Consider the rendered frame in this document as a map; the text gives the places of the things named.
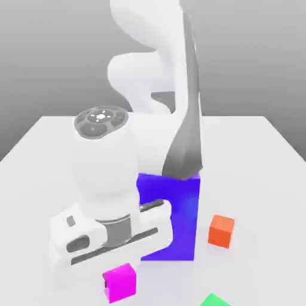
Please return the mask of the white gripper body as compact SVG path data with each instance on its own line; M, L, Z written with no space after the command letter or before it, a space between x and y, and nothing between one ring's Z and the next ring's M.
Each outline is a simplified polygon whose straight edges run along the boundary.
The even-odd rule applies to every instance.
M79 205L50 219L49 263L57 283L86 283L104 272L167 248L173 240L169 201L141 204L135 218L97 221Z

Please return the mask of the small magenta cube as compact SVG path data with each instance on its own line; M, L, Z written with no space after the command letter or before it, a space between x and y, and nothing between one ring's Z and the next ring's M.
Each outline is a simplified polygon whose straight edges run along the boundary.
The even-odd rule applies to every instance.
M114 303L136 294L137 275L130 264L124 264L102 274L105 281L105 295Z

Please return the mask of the small green cube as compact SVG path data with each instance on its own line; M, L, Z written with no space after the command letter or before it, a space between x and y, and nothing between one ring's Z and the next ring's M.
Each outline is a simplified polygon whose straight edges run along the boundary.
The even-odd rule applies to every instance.
M210 293L200 306L231 306L229 303L218 297L214 293Z

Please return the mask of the small orange cube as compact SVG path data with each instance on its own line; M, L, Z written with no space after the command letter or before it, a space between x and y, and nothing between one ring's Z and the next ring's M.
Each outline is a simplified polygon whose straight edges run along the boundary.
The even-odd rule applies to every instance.
M235 220L233 218L214 215L209 226L208 243L229 249L234 224Z

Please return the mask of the large blue box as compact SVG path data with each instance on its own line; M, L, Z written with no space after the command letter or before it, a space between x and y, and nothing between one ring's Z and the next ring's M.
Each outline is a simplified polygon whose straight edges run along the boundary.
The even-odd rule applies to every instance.
M142 261L193 261L197 231L200 174L187 180L139 174L140 204L163 199L172 205L173 241L165 249L144 256Z

